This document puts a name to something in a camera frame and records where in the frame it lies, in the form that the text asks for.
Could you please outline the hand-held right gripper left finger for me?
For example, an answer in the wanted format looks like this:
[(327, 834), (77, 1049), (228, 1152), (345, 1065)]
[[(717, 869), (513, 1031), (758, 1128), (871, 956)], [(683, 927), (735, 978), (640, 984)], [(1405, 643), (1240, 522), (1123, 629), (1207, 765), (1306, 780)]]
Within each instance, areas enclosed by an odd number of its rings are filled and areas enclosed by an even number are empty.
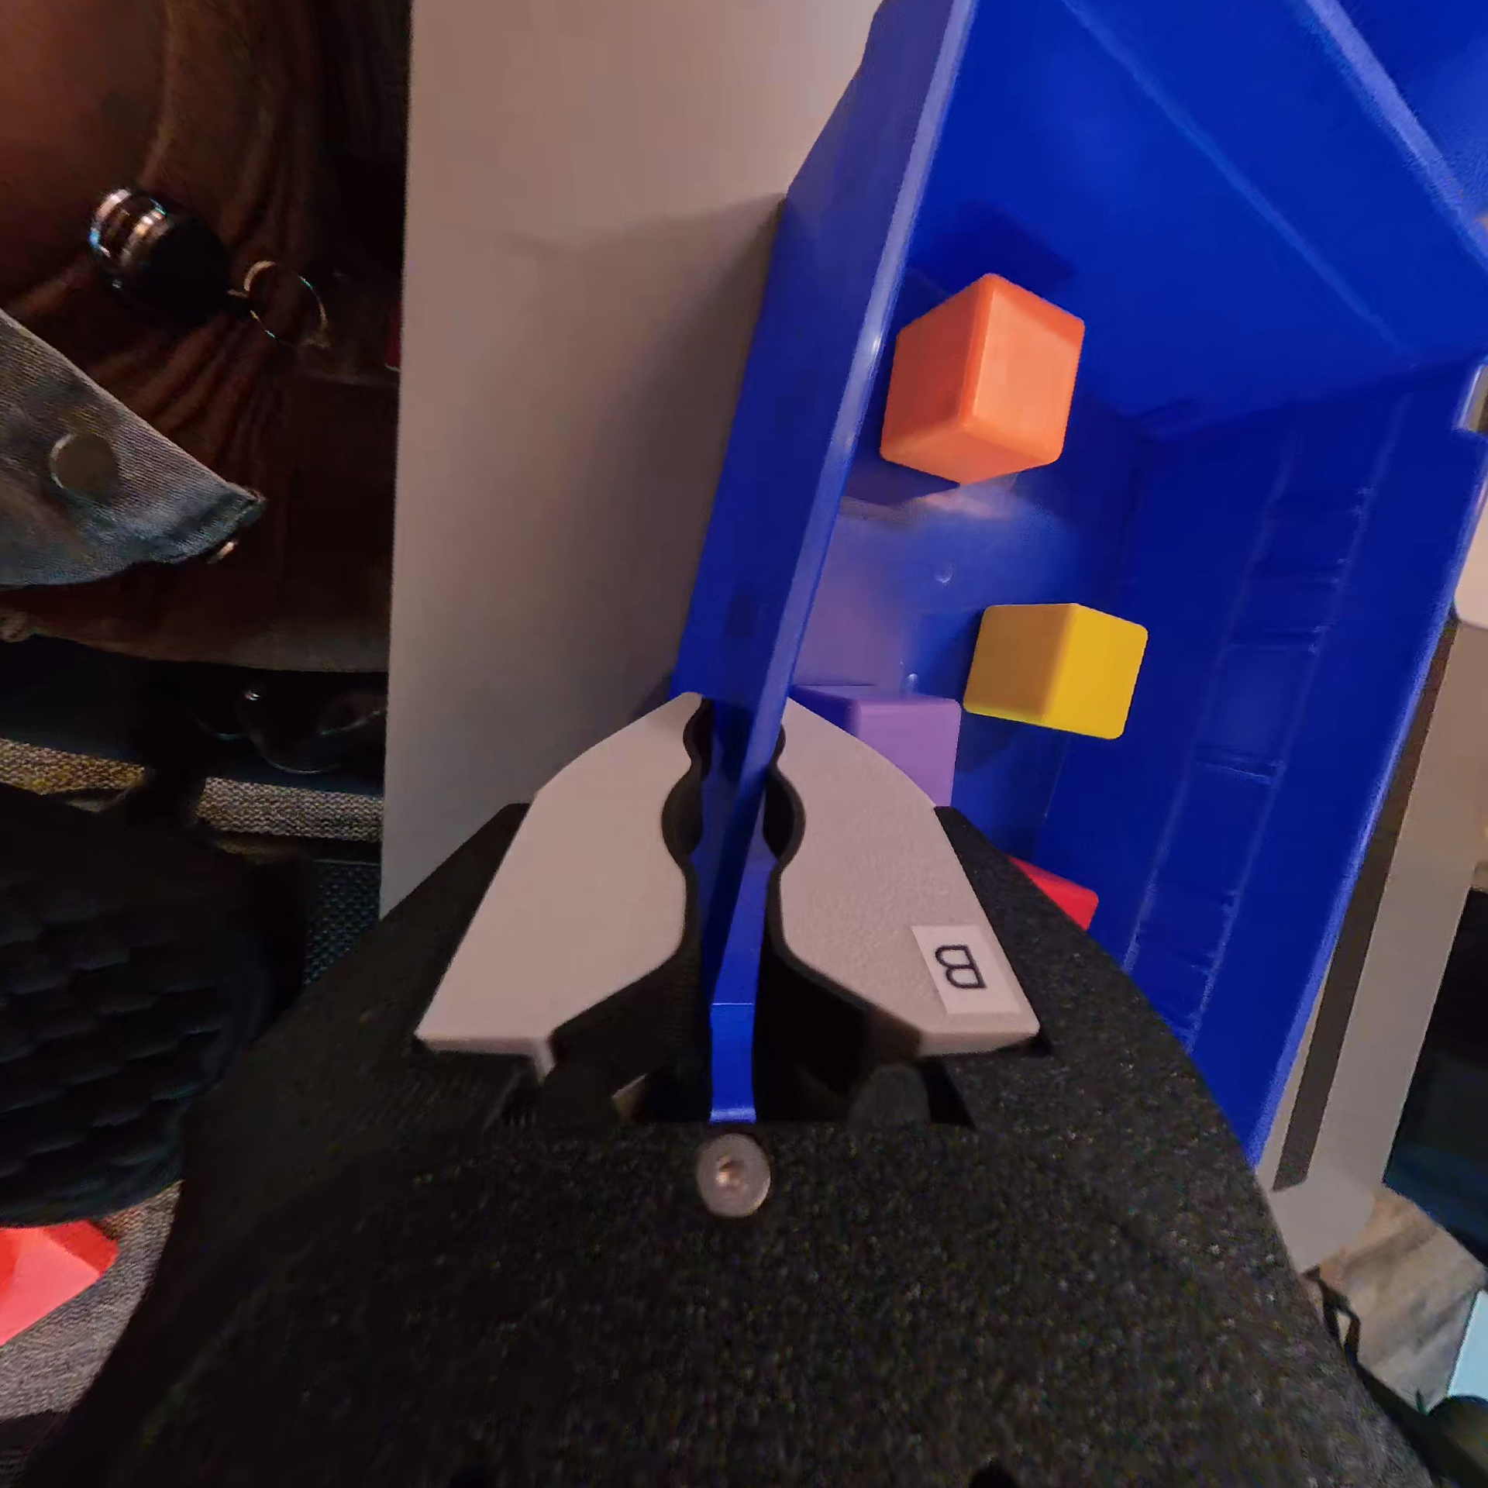
[(536, 792), (415, 1025), (427, 1049), (633, 1081), (694, 1041), (710, 711), (679, 692)]

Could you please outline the denim jacket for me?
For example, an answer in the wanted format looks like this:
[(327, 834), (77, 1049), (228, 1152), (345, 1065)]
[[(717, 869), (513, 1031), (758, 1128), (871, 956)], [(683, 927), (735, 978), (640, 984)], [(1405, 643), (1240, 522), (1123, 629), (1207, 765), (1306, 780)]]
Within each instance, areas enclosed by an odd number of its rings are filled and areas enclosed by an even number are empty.
[(2, 315), (2, 590), (202, 560), (262, 510)]

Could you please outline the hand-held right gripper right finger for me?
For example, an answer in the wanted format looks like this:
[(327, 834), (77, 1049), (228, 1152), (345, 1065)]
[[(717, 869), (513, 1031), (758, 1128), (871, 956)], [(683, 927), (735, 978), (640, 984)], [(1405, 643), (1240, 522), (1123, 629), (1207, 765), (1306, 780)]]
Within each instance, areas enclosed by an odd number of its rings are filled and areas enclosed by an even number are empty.
[(821, 990), (827, 1057), (945, 1057), (1028, 1044), (1038, 1016), (931, 798), (892, 760), (784, 702), (770, 787), (784, 808), (769, 933)]

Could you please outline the black key fob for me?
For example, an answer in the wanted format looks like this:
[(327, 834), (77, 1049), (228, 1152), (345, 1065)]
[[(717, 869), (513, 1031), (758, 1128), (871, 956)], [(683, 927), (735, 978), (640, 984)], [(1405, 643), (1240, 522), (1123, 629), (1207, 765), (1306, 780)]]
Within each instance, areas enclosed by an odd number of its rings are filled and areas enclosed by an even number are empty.
[(88, 259), (124, 306), (191, 328), (229, 306), (229, 253), (197, 216), (142, 189), (113, 189), (88, 217)]

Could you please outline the black mesh chair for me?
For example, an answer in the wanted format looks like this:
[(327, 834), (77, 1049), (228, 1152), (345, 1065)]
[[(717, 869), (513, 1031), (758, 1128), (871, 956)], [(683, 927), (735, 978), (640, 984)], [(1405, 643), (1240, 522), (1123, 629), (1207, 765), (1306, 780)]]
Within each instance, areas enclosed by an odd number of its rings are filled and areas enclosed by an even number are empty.
[(297, 864), (2, 785), (2, 1225), (174, 1185), (191, 1108), (297, 995), (305, 942)]

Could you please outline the red object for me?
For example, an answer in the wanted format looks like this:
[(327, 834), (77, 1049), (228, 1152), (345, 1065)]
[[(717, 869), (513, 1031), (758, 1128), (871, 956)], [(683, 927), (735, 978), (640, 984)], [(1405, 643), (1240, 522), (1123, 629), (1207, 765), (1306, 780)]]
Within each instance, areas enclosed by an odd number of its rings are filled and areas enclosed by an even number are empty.
[(118, 1241), (89, 1221), (5, 1225), (2, 1345), (95, 1285), (118, 1252)]

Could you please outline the orange magnetic cube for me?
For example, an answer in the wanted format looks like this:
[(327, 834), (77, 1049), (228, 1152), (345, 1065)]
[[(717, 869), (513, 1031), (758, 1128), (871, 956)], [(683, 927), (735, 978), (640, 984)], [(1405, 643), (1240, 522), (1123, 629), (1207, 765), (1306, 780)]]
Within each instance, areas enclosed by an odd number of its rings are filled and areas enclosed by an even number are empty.
[(897, 332), (877, 456), (953, 488), (1052, 464), (1083, 330), (1029, 288), (978, 276)]

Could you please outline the purple magnetic cube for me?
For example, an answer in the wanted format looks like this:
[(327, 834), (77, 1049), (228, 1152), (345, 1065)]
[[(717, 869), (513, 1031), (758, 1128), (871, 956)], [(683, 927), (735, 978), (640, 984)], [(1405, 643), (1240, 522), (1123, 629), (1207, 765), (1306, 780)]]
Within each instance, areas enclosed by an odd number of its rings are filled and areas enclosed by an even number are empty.
[(953, 795), (961, 704), (873, 685), (794, 685), (789, 698), (899, 769), (937, 808)]

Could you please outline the red magnetic cube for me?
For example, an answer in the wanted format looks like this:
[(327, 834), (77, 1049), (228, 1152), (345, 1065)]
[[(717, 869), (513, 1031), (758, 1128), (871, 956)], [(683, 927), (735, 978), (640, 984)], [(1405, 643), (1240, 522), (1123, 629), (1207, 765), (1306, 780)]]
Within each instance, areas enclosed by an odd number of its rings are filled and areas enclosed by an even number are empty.
[(1077, 927), (1089, 933), (1098, 907), (1098, 895), (1092, 888), (1017, 857), (1008, 857), (1008, 862), (1017, 866)]

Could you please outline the blue plastic bin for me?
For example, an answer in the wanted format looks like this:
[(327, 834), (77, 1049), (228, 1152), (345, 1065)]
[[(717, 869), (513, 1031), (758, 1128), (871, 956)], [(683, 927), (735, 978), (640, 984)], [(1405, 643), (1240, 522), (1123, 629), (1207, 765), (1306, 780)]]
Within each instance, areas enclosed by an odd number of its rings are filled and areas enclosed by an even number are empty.
[[(877, 458), (983, 275), (1083, 322), (1062, 456)], [(961, 727), (953, 804), (1098, 895), (1249, 1159), (1471, 549), (1486, 232), (1339, 2), (884, 2), (793, 179), (679, 639), (727, 792), (811, 683), (956, 698), (990, 604), (1147, 631), (1114, 742)]]

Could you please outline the yellow magnetic cube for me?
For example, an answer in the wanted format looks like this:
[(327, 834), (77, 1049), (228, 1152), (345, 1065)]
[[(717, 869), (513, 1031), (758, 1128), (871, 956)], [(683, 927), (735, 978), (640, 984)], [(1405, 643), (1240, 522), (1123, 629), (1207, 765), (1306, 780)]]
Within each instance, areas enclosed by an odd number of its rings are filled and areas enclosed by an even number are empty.
[(975, 627), (961, 708), (974, 718), (1115, 740), (1147, 629), (1085, 604), (990, 604)]

